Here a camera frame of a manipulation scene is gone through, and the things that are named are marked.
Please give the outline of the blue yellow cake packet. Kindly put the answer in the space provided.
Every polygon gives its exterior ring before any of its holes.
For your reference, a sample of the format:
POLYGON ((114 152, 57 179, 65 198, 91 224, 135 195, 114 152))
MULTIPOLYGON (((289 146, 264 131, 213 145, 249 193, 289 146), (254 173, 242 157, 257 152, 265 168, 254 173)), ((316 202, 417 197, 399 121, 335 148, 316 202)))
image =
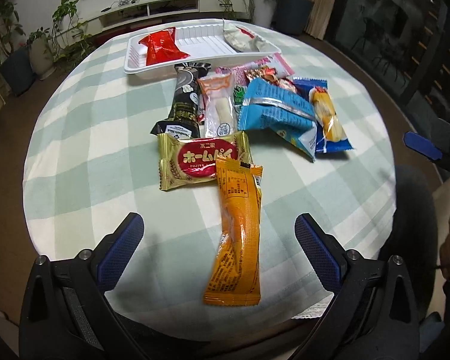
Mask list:
POLYGON ((339 153, 353 147, 338 119, 328 92, 328 82, 321 79, 293 77, 292 83, 298 93, 314 108, 317 119, 315 152, 317 154, 339 153))

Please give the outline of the orange snack stick packet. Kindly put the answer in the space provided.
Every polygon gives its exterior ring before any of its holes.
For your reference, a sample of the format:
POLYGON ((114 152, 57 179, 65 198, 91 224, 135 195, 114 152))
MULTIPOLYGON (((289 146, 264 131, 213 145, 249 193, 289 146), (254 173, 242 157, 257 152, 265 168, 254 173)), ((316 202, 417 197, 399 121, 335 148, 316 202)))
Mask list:
POLYGON ((216 160, 222 234, 203 302, 256 306, 261 300, 259 246, 263 168, 232 158, 216 160))

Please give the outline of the gold red pie packet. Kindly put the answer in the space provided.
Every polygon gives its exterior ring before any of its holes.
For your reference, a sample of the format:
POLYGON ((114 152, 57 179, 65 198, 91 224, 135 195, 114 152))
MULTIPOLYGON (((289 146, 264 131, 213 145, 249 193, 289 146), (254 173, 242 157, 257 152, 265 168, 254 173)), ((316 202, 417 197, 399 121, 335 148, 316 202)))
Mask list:
POLYGON ((252 163, 249 137, 243 131, 222 137, 195 139, 178 139, 161 133, 157 141, 161 191, 214 180, 217 158, 252 163))

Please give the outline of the light blue snack bag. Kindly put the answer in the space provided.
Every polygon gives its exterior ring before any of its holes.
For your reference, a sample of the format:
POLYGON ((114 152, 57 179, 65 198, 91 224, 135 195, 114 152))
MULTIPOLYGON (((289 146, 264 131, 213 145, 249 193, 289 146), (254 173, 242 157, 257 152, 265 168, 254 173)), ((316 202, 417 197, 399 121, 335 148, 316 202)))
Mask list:
POLYGON ((303 97, 255 78, 245 92, 237 127, 270 129, 315 160, 317 125, 314 108, 303 97))

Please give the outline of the pink cartoon snack packet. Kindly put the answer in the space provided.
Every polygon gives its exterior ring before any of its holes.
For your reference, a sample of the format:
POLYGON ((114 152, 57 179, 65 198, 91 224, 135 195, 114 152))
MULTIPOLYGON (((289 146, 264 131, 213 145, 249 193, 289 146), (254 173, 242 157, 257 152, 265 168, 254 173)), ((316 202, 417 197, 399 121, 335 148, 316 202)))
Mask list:
POLYGON ((235 83, 239 86, 247 86, 252 79, 260 77, 262 72, 277 79, 287 78, 295 73, 279 53, 235 67, 216 67, 214 72, 218 74, 231 72, 235 77, 235 83))

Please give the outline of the black sesame snack bag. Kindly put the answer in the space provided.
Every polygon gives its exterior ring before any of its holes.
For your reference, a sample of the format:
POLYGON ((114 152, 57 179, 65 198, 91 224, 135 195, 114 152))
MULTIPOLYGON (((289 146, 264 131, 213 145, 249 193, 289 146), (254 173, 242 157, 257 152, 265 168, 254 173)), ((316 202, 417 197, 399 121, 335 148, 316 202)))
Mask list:
POLYGON ((200 137, 197 116, 201 89, 198 80, 205 77, 210 68, 210 63, 203 62, 175 65, 177 77, 169 115, 156 122, 151 134, 167 133, 177 139, 200 137))

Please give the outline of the red patterned candy packet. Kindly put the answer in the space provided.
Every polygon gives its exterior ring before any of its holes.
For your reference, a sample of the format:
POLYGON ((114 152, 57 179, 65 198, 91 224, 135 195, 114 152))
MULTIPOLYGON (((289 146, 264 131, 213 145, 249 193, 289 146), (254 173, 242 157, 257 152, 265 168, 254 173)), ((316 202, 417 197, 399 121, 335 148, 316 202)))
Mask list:
POLYGON ((295 94, 298 94, 296 86, 288 78, 279 78, 277 76, 276 70, 272 67, 262 66, 257 68, 252 68, 244 71, 244 75, 248 82, 251 82, 255 78, 261 78, 272 84, 278 86, 282 89, 289 90, 295 94))

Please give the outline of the green seaweed snack packet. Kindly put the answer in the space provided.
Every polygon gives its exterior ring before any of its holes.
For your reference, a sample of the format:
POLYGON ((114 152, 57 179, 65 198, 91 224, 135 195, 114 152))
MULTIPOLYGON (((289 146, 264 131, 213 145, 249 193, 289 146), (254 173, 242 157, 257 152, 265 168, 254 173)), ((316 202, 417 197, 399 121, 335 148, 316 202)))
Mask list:
POLYGON ((236 85, 233 89, 233 106, 237 115, 241 112, 246 90, 247 87, 243 85, 236 85))

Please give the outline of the clear orange-print snack packet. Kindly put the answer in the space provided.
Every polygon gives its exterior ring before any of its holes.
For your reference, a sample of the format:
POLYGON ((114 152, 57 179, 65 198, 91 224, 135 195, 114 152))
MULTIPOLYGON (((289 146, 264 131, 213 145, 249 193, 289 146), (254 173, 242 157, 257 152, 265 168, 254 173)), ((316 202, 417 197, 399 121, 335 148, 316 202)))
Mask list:
POLYGON ((198 83, 205 104, 205 137, 225 137, 235 133, 237 121, 233 104, 233 74, 229 72, 205 76, 198 83))

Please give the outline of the grey white snack packet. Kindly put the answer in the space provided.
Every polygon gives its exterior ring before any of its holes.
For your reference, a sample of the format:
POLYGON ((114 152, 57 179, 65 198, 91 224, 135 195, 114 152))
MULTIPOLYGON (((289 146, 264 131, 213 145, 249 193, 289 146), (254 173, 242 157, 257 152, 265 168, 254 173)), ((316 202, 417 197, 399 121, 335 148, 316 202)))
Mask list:
POLYGON ((223 38, 235 51, 249 52, 273 52, 273 47, 263 38, 253 35, 247 29, 223 21, 223 38))

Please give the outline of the red snack packet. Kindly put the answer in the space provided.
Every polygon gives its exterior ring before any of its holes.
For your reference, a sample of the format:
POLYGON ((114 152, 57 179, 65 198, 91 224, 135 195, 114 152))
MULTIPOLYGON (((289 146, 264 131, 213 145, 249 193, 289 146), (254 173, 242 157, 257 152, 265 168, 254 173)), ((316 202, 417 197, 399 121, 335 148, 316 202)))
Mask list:
POLYGON ((146 65, 151 66, 186 59, 189 54, 176 46, 176 28, 169 27, 146 35, 139 40, 139 44, 147 47, 146 65))

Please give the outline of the green white checkered tablecloth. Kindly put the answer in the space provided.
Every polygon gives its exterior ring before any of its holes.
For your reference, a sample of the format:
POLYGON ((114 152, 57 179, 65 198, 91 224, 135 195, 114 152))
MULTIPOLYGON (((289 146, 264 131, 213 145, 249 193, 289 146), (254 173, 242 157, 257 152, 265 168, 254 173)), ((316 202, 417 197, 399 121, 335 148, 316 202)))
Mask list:
POLYGON ((367 90, 316 49, 266 28, 259 33, 281 49, 298 76, 328 82, 353 148, 311 162, 272 131, 249 133, 253 160, 263 168, 257 306, 202 300, 221 235, 218 188, 211 182, 159 189, 151 128, 167 116, 176 82, 128 76, 127 36, 107 41, 68 75, 31 137, 23 198, 37 252, 73 258, 94 248, 128 213, 139 213, 145 236, 107 299, 128 319, 170 336, 227 339, 309 307, 323 311, 328 294, 294 235, 302 213, 367 258, 377 256, 392 230, 393 151, 367 90))

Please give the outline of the dark blue pot plant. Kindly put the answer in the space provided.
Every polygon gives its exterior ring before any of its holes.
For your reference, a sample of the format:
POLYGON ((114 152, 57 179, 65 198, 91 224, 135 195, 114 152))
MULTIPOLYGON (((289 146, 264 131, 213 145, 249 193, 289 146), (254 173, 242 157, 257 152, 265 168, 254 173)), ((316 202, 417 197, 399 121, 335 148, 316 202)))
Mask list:
POLYGON ((302 34, 313 6, 311 0, 278 0, 275 13, 277 30, 288 35, 302 34))

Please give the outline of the white plastic tray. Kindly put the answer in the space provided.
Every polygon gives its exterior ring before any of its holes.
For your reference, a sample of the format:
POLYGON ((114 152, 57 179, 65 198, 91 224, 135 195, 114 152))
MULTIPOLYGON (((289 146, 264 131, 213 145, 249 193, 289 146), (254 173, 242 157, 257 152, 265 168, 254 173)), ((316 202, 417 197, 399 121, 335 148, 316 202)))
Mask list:
POLYGON ((175 44, 179 50, 187 53, 188 57, 153 65, 147 64, 148 47, 140 41, 155 31, 147 29, 134 33, 127 43, 123 70, 128 76, 138 77, 141 80, 164 80, 176 74, 177 63, 204 62, 210 63, 213 68, 228 67, 253 62, 281 52, 278 46, 243 24, 239 27, 257 38, 261 49, 248 52, 237 51, 226 42, 223 27, 224 22, 219 19, 209 24, 177 25, 175 44))

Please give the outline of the white tv console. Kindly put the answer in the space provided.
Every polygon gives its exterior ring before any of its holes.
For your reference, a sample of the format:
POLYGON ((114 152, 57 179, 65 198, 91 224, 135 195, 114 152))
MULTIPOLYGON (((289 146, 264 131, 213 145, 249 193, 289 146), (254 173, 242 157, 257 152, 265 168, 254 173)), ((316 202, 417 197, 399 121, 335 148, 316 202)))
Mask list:
POLYGON ((123 25, 159 20, 168 16, 187 14, 224 14, 232 8, 236 14, 249 16, 250 0, 157 0, 130 2, 119 7, 117 4, 83 18, 84 27, 91 35, 123 25))

